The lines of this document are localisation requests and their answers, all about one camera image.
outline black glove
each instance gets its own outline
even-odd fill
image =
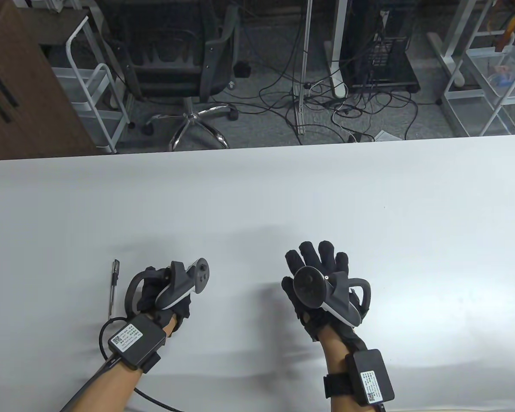
[[[156,271],[156,269],[152,266],[147,267],[145,271],[148,270]],[[175,332],[179,329],[181,323],[183,323],[183,318],[188,318],[190,315],[189,304],[191,303],[191,295],[187,295],[187,297],[183,298],[169,309],[157,310],[155,307],[156,297],[164,290],[166,286],[168,286],[172,275],[169,267],[166,269],[159,269],[157,272],[160,271],[164,271],[164,275],[160,276],[159,279],[149,278],[143,281],[141,298],[137,302],[137,310],[142,313],[151,314],[154,321],[162,328],[166,327],[172,320],[173,314],[176,314],[177,324],[173,329],[173,332]]]
[[[311,242],[301,243],[299,251],[301,256],[303,256],[303,261],[297,251],[294,250],[288,251],[285,256],[286,263],[293,275],[303,266],[316,267],[324,276],[334,272],[349,273],[349,258],[347,254],[340,251],[336,255],[336,258],[334,258],[334,246],[329,241],[322,241],[318,244],[320,259]],[[301,324],[304,326],[309,336],[311,336],[313,342],[318,341],[318,333],[329,324],[349,349],[352,351],[356,349],[366,349],[365,343],[355,334],[352,327],[342,323],[334,315],[322,308],[311,309],[305,306],[295,294],[293,278],[289,276],[283,278],[282,288],[294,305],[297,318],[301,321]],[[359,297],[353,291],[349,294],[349,300],[355,308],[360,307]]]

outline pen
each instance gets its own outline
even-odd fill
[[[109,296],[109,319],[112,317],[112,306],[115,302],[115,289],[116,283],[118,282],[118,271],[120,269],[120,262],[118,260],[114,260],[112,262],[112,274],[111,274],[111,290]]]

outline forearm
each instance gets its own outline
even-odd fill
[[[349,354],[349,350],[341,341],[339,336],[330,326],[326,326],[318,333],[318,339],[321,342],[324,356],[326,357],[326,366],[328,373],[342,373],[347,371],[345,365],[345,356]],[[332,412],[373,412],[371,406],[360,406],[352,396],[332,396],[330,398],[330,408]]]
[[[168,336],[176,326],[172,318],[164,331]],[[122,362],[101,375],[82,394],[73,407],[73,412],[122,412],[128,404],[133,389],[141,379],[142,371],[128,369]]]

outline wooden cabinet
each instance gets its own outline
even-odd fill
[[[98,155],[12,0],[0,0],[0,160]]]

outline office chair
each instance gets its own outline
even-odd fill
[[[220,29],[210,0],[97,0],[109,26],[105,40],[113,49],[128,90],[138,100],[151,97],[182,97],[182,115],[155,114],[143,125],[148,136],[153,121],[182,118],[169,143],[174,151],[190,126],[200,126],[222,147],[227,140],[203,118],[228,110],[230,120],[238,119],[232,104],[218,103],[196,110],[200,103],[220,93],[232,81],[239,35],[239,11],[228,6]]]

